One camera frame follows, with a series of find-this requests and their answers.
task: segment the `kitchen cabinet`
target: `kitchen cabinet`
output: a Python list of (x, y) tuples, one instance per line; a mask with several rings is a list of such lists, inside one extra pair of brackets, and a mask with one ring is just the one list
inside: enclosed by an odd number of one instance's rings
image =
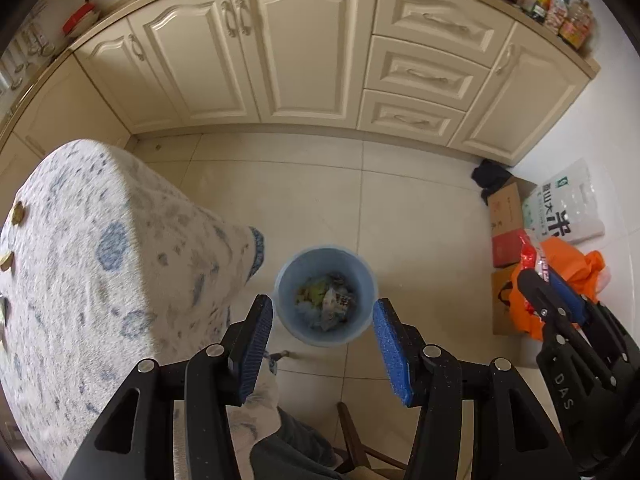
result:
[(365, 87), (467, 110), (488, 73), (435, 48), (374, 36)]
[(491, 67), (513, 23), (477, 0), (378, 0), (374, 33)]
[(159, 0), (129, 22), (185, 125), (259, 122), (231, 0)]
[(70, 140), (95, 139), (124, 147), (130, 137), (74, 56), (37, 91), (14, 133), (42, 157)]
[(4, 221), (14, 205), (16, 192), (41, 159), (15, 134), (11, 134), (0, 152), (0, 218)]
[(233, 0), (260, 118), (355, 128), (375, 0)]
[(518, 23), (449, 146), (516, 164), (587, 82), (564, 54)]
[(181, 126), (126, 19), (87, 41), (76, 57), (131, 133)]
[(358, 129), (446, 145), (464, 113), (387, 92), (365, 90)]

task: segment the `person's leg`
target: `person's leg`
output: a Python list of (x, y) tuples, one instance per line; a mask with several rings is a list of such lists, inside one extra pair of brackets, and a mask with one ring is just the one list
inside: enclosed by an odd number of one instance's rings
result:
[(258, 442), (250, 459), (255, 480), (344, 480), (282, 440), (278, 432)]
[(282, 424), (276, 436), (309, 459), (326, 467), (334, 467), (337, 457), (331, 443), (317, 430), (278, 408)]

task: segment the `drawer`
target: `drawer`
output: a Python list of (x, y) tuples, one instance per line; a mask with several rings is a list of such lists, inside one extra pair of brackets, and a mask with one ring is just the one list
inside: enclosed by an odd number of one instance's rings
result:
[(365, 87), (468, 110), (488, 73), (460, 56), (374, 36)]
[(365, 90), (358, 129), (445, 145), (464, 113), (402, 95)]
[(477, 0), (378, 0), (374, 33), (491, 67), (513, 23)]

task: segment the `red box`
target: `red box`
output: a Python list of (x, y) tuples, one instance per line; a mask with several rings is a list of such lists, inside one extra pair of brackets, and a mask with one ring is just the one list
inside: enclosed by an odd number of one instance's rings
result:
[(491, 238), (494, 267), (499, 269), (520, 261), (520, 251), (522, 249), (520, 236), (523, 234), (524, 229), (514, 229)]

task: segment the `cabinet handle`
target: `cabinet handle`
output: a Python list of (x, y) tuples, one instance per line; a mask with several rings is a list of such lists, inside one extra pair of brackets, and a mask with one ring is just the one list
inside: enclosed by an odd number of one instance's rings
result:
[(437, 81), (439, 83), (451, 83), (452, 82), (447, 77), (436, 77), (436, 76), (433, 76), (433, 75), (425, 75), (425, 74), (423, 74), (421, 72), (418, 72), (415, 68), (407, 68), (404, 71), (407, 72), (408, 74), (411, 74), (413, 76), (419, 77), (420, 79), (426, 79), (427, 81)]
[(36, 150), (40, 155), (42, 155), (43, 158), (44, 156), (47, 155), (47, 152), (45, 152), (44, 148), (40, 146), (40, 143), (34, 140), (31, 136), (28, 136), (28, 135), (24, 136), (24, 140), (26, 140), (34, 150)]
[(511, 62), (511, 58), (513, 57), (513, 51), (515, 50), (515, 46), (513, 43), (510, 43), (507, 47), (507, 56), (504, 59), (504, 63), (502, 63), (498, 68), (495, 69), (496, 75), (500, 75), (504, 70), (509, 66)]
[(419, 126), (424, 124), (425, 126), (428, 127), (432, 127), (433, 125), (429, 122), (429, 121), (425, 121), (425, 120), (413, 120), (413, 119), (407, 119), (406, 117), (396, 114), (394, 115), (394, 119), (397, 119), (398, 121), (402, 121), (403, 123), (406, 124), (412, 124), (413, 126)]
[(220, 4), (222, 8), (222, 15), (225, 17), (226, 33), (230, 38), (236, 37), (236, 31), (231, 28), (229, 24), (229, 12), (231, 11), (231, 4), (228, 1), (224, 1)]
[(136, 38), (133, 34), (129, 34), (129, 40), (131, 41), (131, 49), (133, 51), (133, 53), (138, 56), (138, 59), (140, 61), (144, 61), (145, 60), (145, 55), (142, 53), (142, 45), (140, 45), (140, 42), (138, 41), (138, 38)]
[(251, 27), (247, 27), (244, 24), (244, 17), (242, 16), (242, 9), (244, 8), (244, 0), (236, 0), (236, 13), (238, 14), (238, 21), (240, 22), (240, 32), (242, 32), (245, 36), (248, 36), (251, 32)]
[(437, 23), (439, 25), (447, 25), (448, 27), (455, 27), (455, 28), (459, 29), (460, 32), (465, 32), (466, 34), (471, 32), (471, 30), (466, 25), (460, 25), (459, 23), (456, 23), (456, 22), (450, 22), (449, 20), (445, 20), (443, 18), (439, 18), (437, 16), (434, 16), (430, 12), (423, 12), (422, 13), (422, 17), (425, 20), (427, 20), (428, 22), (434, 22), (434, 23)]

